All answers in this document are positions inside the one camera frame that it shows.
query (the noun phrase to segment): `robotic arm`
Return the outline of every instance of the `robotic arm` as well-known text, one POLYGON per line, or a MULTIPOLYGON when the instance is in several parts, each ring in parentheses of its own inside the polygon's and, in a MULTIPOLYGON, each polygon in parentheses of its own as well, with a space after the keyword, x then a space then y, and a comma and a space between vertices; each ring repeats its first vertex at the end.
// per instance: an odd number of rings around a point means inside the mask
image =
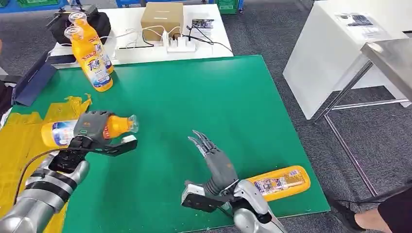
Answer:
POLYGON ((238 175, 226 154, 206 135, 193 130, 198 139, 189 137, 206 160, 212 177, 205 184, 186 181, 182 205, 196 210, 222 210, 225 203, 232 207, 233 220, 243 233, 286 233, 273 215, 258 189, 238 175))
MULTIPOLYGON (((95 111, 81 115, 69 147, 48 155, 28 178, 12 210, 0 219, 1 233, 43 232, 51 217, 60 212, 85 179, 89 171, 85 160, 88 152, 117 156, 136 148, 137 140, 132 135, 124 137, 118 145, 109 144, 110 140, 102 137, 110 115, 95 111)), ((247 180, 238 179, 225 153, 203 133, 193 132, 200 142, 193 137, 189 140, 203 155, 212 177, 205 184, 187 181, 182 205, 213 212, 229 203, 235 225, 243 233, 286 233, 257 188, 247 180)))
POLYGON ((74 137, 67 149, 49 154, 28 178, 17 202, 2 219, 1 233, 41 233, 51 217, 59 213, 76 187, 85 179, 89 163, 88 152, 117 156, 133 150, 137 140, 124 137, 118 145, 103 138, 108 112, 82 114, 74 128, 74 137))

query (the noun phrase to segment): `orange bottle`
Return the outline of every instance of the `orange bottle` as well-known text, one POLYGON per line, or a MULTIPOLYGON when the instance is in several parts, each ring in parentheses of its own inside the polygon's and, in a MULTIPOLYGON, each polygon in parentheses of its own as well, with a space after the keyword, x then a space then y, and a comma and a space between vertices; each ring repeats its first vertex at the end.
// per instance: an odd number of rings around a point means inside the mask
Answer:
POLYGON ((111 74, 114 71, 112 62, 106 51, 104 51, 103 43, 99 38, 96 30, 87 22, 87 15, 84 12, 73 12, 69 15, 69 21, 75 26, 79 26, 84 31, 84 37, 95 47, 96 52, 100 55, 100 58, 104 61, 107 72, 111 74))
POLYGON ((93 87, 100 92, 113 86, 113 80, 107 73, 103 60, 95 51, 94 45, 84 39, 84 31, 78 26, 66 28, 65 36, 71 41, 74 57, 80 64, 93 87))
MULTIPOLYGON (((41 127, 43 142, 48 147, 66 147, 74 138, 74 127, 77 120, 66 120, 46 123, 41 127)), ((130 117, 109 116, 103 131, 105 139, 115 138, 125 132, 136 133, 138 123, 136 115, 130 117)))
POLYGON ((310 187, 310 178, 301 166, 290 166, 247 179, 266 201, 292 196, 310 187))

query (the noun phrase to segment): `detergent bottle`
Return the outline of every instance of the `detergent bottle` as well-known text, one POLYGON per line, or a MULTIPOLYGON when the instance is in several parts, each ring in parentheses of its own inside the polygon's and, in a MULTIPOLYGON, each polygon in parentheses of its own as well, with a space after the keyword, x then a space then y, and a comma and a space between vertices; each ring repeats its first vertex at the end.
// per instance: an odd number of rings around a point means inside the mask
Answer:
POLYGON ((109 56, 104 51, 103 43, 99 38, 96 30, 87 22, 87 15, 84 12, 73 12, 69 15, 69 21, 75 26, 79 26, 84 31, 84 37, 95 47, 96 52, 100 55, 101 59, 104 61, 107 72, 111 74, 114 71, 112 62, 109 56))
POLYGON ((266 201, 292 196, 310 188, 310 178, 301 166, 290 166, 247 179, 266 201))
POLYGON ((83 29, 78 26, 68 27, 65 36, 70 39, 73 55, 93 87, 100 92, 110 89, 113 80, 93 44, 84 39, 83 29))
MULTIPOLYGON (((74 138, 74 127, 77 120, 66 120, 46 123, 41 127, 43 142, 48 147, 65 147, 74 138)), ((111 139, 122 133, 137 133, 138 123, 136 115, 130 117, 109 116, 103 131, 103 138, 111 139)))

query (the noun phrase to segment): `green crate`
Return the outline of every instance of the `green crate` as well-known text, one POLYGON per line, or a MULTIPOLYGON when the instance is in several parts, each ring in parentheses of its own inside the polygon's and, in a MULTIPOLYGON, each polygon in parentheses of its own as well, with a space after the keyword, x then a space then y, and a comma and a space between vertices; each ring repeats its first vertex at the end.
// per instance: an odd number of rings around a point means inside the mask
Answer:
POLYGON ((60 0, 17 0, 20 7, 46 6, 58 4, 60 0))
POLYGON ((238 0, 215 0, 218 5, 220 14, 236 14, 238 12, 239 1, 238 0))
POLYGON ((0 7, 5 7, 9 3, 9 0, 0 0, 0 7))

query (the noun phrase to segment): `gray carpet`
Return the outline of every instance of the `gray carpet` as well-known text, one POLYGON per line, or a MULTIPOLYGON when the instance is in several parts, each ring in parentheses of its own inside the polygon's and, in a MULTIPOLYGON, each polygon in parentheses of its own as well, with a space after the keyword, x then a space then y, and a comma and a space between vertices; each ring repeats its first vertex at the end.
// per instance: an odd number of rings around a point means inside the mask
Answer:
MULTIPOLYGON (((83 2, 98 2, 101 8, 116 7, 113 0, 83 2)), ((305 120, 282 76, 311 5, 311 0, 245 0, 243 13, 223 16, 223 22, 236 55, 263 55, 322 188, 341 199, 358 200, 368 197, 369 192, 340 144, 324 121, 315 126, 305 120)), ((53 38, 42 27, 52 18, 51 14, 0 14, 0 39, 4 41, 0 66, 10 74, 22 75, 41 52, 53 47, 53 38)), ((386 89, 376 87, 353 90, 344 102, 389 98, 392 96, 386 89)), ((410 110, 393 104, 336 111, 331 116, 378 192, 398 187, 412 177, 410 110)), ((345 232, 331 213, 281 221, 291 233, 345 232)), ((208 232, 239 231, 228 227, 208 232)))

